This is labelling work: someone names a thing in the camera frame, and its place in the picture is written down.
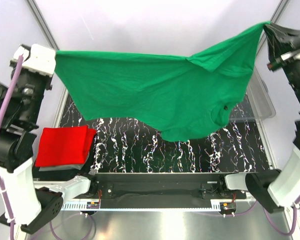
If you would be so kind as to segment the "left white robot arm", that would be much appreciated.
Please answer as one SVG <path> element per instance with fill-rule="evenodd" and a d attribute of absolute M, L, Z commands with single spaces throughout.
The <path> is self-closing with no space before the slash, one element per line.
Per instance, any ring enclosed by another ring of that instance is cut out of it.
<path fill-rule="evenodd" d="M 20 45 L 10 60 L 10 85 L 0 83 L 0 195 L 5 206 L 0 223 L 30 235 L 51 222 L 64 203 L 98 193 L 94 177 L 86 173 L 47 187 L 35 188 L 33 182 L 33 130 L 44 93 L 52 88 L 55 58 L 51 48 Z"/>

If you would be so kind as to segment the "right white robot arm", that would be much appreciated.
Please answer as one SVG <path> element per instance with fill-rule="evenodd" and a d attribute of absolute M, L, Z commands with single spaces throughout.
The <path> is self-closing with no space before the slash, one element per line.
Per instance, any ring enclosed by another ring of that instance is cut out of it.
<path fill-rule="evenodd" d="M 283 69 L 300 104 L 300 30 L 275 23 L 263 29 L 268 44 L 267 67 L 273 72 Z M 226 199 L 235 190 L 247 191 L 268 213 L 300 205 L 300 120 L 295 126 L 292 152 L 283 170 L 228 174 L 217 185 L 218 195 Z"/>

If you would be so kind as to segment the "green t shirt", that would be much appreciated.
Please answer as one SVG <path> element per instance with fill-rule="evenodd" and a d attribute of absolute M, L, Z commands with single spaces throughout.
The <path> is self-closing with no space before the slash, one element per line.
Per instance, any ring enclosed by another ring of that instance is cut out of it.
<path fill-rule="evenodd" d="M 201 139 L 243 101 L 264 26 L 191 56 L 59 50 L 55 73 L 87 121 L 134 118 L 169 142 Z"/>

